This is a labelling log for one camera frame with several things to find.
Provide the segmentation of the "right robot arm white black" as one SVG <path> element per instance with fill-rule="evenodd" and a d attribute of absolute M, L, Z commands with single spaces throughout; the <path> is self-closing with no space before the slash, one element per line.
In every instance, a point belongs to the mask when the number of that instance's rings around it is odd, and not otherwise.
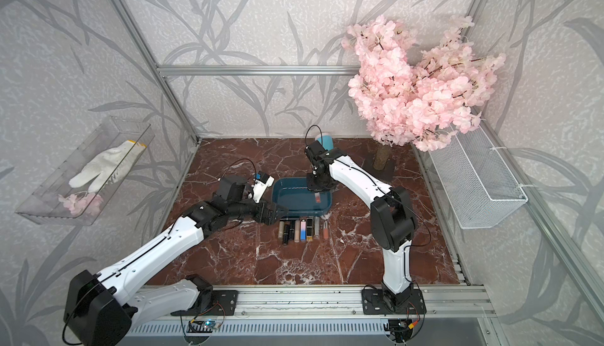
<path fill-rule="evenodd" d="M 314 141 L 305 146 L 305 155 L 311 164 L 309 190 L 332 191 L 341 184 L 368 207 L 371 234 L 384 258 L 382 287 L 396 298 L 407 293 L 412 284 L 410 252 L 418 226 L 410 194 L 404 187 L 392 187 L 375 178 L 338 148 L 327 150 Z"/>

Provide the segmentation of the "teal plastic storage box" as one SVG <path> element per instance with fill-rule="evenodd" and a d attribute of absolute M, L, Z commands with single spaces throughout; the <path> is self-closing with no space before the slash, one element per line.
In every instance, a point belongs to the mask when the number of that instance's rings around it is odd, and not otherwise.
<path fill-rule="evenodd" d="M 321 203 L 316 202 L 320 193 Z M 311 192 L 305 177 L 290 177 L 278 180 L 273 185 L 272 201 L 289 210 L 287 216 L 314 217 L 330 211 L 333 204 L 332 193 Z"/>

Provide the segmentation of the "rose lipstick tube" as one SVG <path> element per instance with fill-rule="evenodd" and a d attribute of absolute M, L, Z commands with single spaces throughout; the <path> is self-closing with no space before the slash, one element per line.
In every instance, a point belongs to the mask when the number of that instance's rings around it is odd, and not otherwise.
<path fill-rule="evenodd" d="M 329 232 L 329 223 L 327 220 L 324 220 L 322 222 L 322 238 L 324 240 L 327 240 L 330 237 L 330 232 Z"/>

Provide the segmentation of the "blue pink lipstick tube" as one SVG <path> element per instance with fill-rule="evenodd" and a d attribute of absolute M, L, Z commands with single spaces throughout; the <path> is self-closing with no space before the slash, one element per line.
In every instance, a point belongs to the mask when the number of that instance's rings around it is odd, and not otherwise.
<path fill-rule="evenodd" d="M 306 242 L 307 239 L 307 220 L 300 221 L 300 241 Z"/>

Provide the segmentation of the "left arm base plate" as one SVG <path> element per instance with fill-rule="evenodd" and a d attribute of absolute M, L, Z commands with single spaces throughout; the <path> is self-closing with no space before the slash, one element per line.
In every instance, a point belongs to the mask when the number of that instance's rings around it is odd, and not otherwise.
<path fill-rule="evenodd" d="M 200 316 L 210 315 L 217 317 L 233 316 L 238 301 L 237 290 L 214 290 L 205 292 L 196 299 L 193 306 L 185 311 L 174 311 L 171 316 Z"/>

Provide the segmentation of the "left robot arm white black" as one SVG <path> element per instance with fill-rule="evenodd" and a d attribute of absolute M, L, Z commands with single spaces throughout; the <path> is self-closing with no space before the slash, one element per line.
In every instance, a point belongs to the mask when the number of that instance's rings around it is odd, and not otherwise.
<path fill-rule="evenodd" d="M 224 228 L 231 220 L 250 218 L 272 225 L 286 208 L 264 200 L 275 182 L 264 172 L 254 184 L 241 176 L 225 176 L 210 201 L 201 201 L 131 255 L 91 274 L 80 272 L 69 284 L 64 328 L 78 345 L 116 345 L 128 331 L 164 315 L 202 314 L 217 302 L 213 287 L 198 275 L 141 294 L 140 289 L 185 251 Z"/>

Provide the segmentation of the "silver lipstick tube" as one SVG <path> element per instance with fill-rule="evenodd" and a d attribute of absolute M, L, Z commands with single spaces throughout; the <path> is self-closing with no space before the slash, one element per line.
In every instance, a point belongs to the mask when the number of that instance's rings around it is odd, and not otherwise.
<path fill-rule="evenodd" d="M 320 219 L 318 216 L 315 216 L 313 219 L 313 239 L 320 239 Z"/>

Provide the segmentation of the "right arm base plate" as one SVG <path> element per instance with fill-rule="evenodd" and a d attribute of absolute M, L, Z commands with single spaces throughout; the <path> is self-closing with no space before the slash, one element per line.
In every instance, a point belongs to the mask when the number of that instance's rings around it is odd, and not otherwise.
<path fill-rule="evenodd" d="M 423 292 L 418 287 L 408 286 L 402 293 L 393 293 L 387 287 L 365 286 L 361 290 L 363 314 L 365 315 L 419 315 L 426 314 Z"/>

